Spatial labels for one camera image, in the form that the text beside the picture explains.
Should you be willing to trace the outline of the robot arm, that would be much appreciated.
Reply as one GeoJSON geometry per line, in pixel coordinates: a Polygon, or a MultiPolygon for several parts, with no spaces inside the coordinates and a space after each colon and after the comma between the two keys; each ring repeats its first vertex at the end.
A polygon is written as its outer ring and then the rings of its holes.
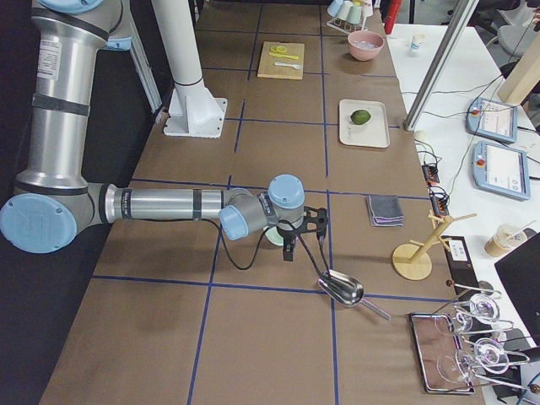
{"type": "Polygon", "coordinates": [[[230,240],[276,229],[291,261],[305,214],[301,181],[279,175],[266,191],[132,189],[89,183],[81,174],[95,60],[101,49],[144,51],[127,1],[35,1],[40,54],[30,156],[1,210],[3,236],[20,250],[50,253],[96,224],[120,219],[218,219],[230,240]]]}

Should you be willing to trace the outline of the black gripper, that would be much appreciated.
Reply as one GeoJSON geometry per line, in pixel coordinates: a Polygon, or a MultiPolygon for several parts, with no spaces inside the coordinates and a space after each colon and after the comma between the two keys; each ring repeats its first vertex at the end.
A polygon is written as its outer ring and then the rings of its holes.
{"type": "Polygon", "coordinates": [[[296,228],[290,222],[279,222],[276,229],[283,238],[283,259],[285,261],[294,260],[294,248],[297,239],[296,228]]]}

